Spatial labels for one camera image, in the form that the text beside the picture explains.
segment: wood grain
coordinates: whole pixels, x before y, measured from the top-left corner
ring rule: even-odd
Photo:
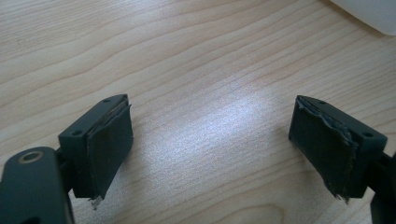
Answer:
[[[128,93],[133,153],[77,223],[371,223],[289,142],[297,94],[396,148],[396,38],[324,0],[5,0],[0,73],[0,171]]]

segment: screw hole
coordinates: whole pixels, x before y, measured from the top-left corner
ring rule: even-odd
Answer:
[[[79,135],[79,134],[82,134],[82,131],[73,131],[72,132],[72,135],[74,135],[74,136]]]
[[[25,164],[25,163],[30,163],[34,161],[40,160],[40,158],[44,155],[44,152],[42,151],[33,151],[33,152],[28,152],[21,156],[18,159],[19,163]]]
[[[366,136],[366,137],[373,137],[372,133],[363,133],[363,135]]]
[[[40,223],[41,223],[41,219],[39,217],[31,217],[21,222],[21,224],[40,224]]]

